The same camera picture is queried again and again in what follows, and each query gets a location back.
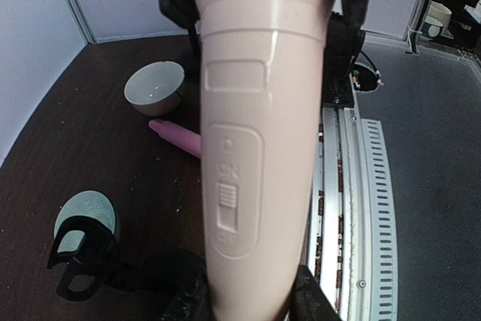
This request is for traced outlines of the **black microphone stand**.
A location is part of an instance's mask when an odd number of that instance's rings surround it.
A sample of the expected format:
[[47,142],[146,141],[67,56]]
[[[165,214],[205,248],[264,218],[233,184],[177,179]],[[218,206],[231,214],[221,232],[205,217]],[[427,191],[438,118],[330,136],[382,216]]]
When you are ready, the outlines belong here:
[[[72,217],[61,226],[59,236],[73,228],[100,235],[101,227],[86,226]],[[171,303],[175,288],[167,276],[167,263],[172,250],[164,250],[148,258],[141,266],[135,266],[122,260],[119,244],[107,232],[107,238],[91,249],[82,249],[79,253],[50,252],[47,268],[50,270],[59,264],[66,265],[56,294],[67,301],[87,301],[102,286],[109,286],[125,292],[143,290],[168,296]],[[165,311],[159,316],[160,320],[165,320]]]

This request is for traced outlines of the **pink toy microphone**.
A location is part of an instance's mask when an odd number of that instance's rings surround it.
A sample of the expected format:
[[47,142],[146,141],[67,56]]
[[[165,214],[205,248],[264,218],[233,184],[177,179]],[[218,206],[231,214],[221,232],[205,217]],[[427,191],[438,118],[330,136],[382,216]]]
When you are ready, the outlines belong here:
[[173,144],[188,154],[201,158],[201,136],[167,120],[154,119],[148,126],[161,139]]

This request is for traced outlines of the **cream toy microphone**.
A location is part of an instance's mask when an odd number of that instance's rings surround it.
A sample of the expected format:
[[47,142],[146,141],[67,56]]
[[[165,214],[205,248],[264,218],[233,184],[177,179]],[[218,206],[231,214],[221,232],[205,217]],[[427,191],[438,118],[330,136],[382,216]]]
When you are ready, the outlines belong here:
[[213,315],[282,320],[310,208],[334,0],[195,2]]

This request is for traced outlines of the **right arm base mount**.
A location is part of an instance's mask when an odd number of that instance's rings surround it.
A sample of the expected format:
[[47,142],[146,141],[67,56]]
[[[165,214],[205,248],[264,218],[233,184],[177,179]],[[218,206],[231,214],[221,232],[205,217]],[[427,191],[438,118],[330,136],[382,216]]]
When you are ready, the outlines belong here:
[[366,33],[348,27],[345,17],[333,12],[328,22],[324,52],[323,107],[352,108],[354,92],[373,92],[383,85],[381,73],[362,50]]

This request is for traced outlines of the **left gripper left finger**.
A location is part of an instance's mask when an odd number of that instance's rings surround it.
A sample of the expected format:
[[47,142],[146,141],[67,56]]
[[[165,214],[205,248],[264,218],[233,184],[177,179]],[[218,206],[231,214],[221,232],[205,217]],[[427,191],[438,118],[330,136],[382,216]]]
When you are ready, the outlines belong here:
[[188,250],[174,249],[167,265],[175,293],[165,311],[165,320],[214,320],[205,261]]

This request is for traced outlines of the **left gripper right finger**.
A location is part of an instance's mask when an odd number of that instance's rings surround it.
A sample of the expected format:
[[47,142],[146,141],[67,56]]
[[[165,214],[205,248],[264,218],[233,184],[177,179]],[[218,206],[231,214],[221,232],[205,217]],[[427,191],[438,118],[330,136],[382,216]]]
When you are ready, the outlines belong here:
[[289,304],[294,321],[338,321],[338,315],[306,265],[299,265]]

